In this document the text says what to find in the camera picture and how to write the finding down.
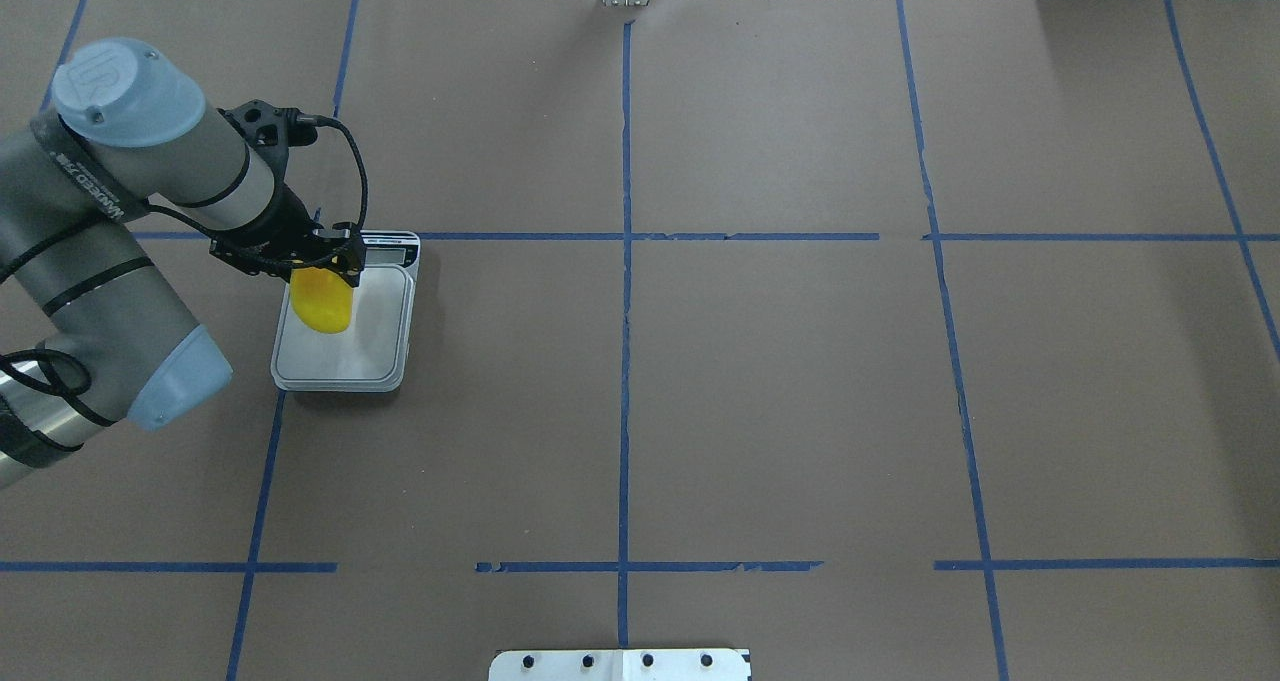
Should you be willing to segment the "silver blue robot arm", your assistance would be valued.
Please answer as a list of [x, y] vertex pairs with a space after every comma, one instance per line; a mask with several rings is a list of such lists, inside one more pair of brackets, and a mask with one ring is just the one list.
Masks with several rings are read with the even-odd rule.
[[293, 282], [361, 282], [369, 204], [325, 227], [285, 180], [334, 116], [252, 99], [220, 110], [152, 44], [96, 40], [58, 67], [49, 108], [3, 140], [3, 279], [54, 326], [3, 355], [3, 485], [129, 421], [152, 431], [224, 389], [230, 364], [129, 230], [152, 212], [214, 259]]

